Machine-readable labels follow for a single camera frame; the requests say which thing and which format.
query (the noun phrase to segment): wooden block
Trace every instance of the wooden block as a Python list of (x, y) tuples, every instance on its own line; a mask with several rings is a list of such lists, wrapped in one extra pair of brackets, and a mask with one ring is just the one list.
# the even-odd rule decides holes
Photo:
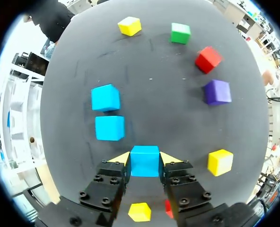
[(141, 23), (139, 18), (127, 17), (118, 23), (122, 34), (133, 36), (141, 30)]
[(191, 29), (188, 25), (172, 23), (171, 42), (187, 44), (191, 37)]
[(133, 203), (130, 207), (128, 215), (135, 222), (150, 221), (151, 209), (146, 202)]
[(215, 176), (220, 176), (231, 170), (234, 155), (227, 150), (218, 150), (208, 155), (208, 170)]
[(211, 46), (208, 46), (199, 52), (199, 56), (197, 57), (195, 64), (204, 73), (209, 73), (217, 67), (221, 61), (222, 56)]

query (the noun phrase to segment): shelf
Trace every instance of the shelf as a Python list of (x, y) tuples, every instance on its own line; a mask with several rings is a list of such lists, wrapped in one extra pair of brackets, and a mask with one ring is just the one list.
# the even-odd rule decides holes
[[(10, 71), (16, 70), (29, 75), (26, 80), (10, 76)], [(32, 86), (32, 81), (43, 81), (44, 77), (14, 64), (4, 64), (0, 69), (3, 79), (0, 93), (0, 137), (3, 153), (2, 161), (5, 170), (13, 173), (24, 172), (28, 169), (46, 163), (40, 132), (40, 98), (41, 87)], [(10, 128), (7, 127), (8, 110), (10, 111)], [(29, 127), (37, 121), (35, 130)], [(36, 143), (30, 144), (29, 136), (35, 136)]]

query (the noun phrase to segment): blue cube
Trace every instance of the blue cube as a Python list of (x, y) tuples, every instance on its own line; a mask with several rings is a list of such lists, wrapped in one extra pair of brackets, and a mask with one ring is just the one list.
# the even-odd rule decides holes
[(204, 87), (205, 101), (208, 105), (221, 105), (231, 103), (229, 83), (212, 79)]
[(158, 146), (134, 146), (131, 150), (131, 176), (159, 176)]
[(124, 137), (124, 117), (96, 117), (95, 128), (97, 140), (118, 141)]
[(119, 91), (113, 85), (108, 84), (92, 89), (92, 110), (106, 112), (119, 109)]

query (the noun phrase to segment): bolt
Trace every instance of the bolt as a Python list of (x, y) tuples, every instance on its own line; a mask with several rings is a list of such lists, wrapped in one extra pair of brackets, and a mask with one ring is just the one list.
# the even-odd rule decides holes
[(81, 226), (82, 224), (82, 221), (79, 217), (71, 217), (70, 218), (70, 224), (72, 226)]
[(204, 192), (202, 196), (205, 199), (208, 199), (208, 200), (211, 199), (211, 193), (210, 192)]
[(110, 201), (109, 198), (104, 197), (104, 198), (102, 199), (102, 202), (101, 202), (101, 203), (102, 203), (102, 205), (108, 207), (108, 206), (111, 204), (111, 201)]
[(117, 177), (112, 177), (110, 183), (111, 184), (118, 184), (119, 181), (117, 180)]
[(94, 181), (100, 182), (103, 181), (103, 178), (100, 175), (96, 175)]
[(79, 195), (82, 200), (86, 200), (89, 198), (89, 195), (85, 191), (80, 191)]
[(172, 184), (178, 184), (180, 182), (180, 179), (175, 177), (172, 179)]
[(222, 218), (220, 215), (216, 215), (214, 218), (213, 218), (213, 222), (216, 222), (217, 224), (219, 223), (222, 223), (224, 220), (224, 218)]
[(195, 177), (195, 175), (188, 175), (188, 179), (189, 179), (190, 181), (195, 181), (195, 180), (196, 180), (196, 177)]
[(189, 199), (188, 198), (182, 198), (179, 201), (179, 206), (180, 207), (186, 207), (189, 204)]

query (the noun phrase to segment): black round table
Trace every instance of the black round table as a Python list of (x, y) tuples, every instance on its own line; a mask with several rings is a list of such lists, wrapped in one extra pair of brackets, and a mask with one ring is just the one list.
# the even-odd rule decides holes
[[(140, 18), (134, 37), (117, 23)], [(187, 45), (169, 42), (171, 23), (189, 25)], [(197, 52), (213, 46), (224, 60), (205, 75), (194, 64)], [(211, 79), (230, 83), (232, 103), (208, 106), (202, 87)], [(91, 110), (91, 89), (113, 84), (121, 109)], [(125, 117), (125, 137), (99, 141), (95, 117)], [(187, 159), (214, 206), (246, 202), (262, 169), (268, 138), (267, 100), (255, 59), (245, 40), (205, 0), (111, 0), (78, 15), (64, 31), (45, 76), (41, 131), (48, 167), (60, 195), (78, 202), (96, 165), (134, 145)], [(214, 177), (208, 154), (234, 154), (232, 170)], [(158, 178), (131, 177), (115, 227), (175, 226), (165, 213)], [(131, 203), (146, 202), (151, 221), (133, 222)]]

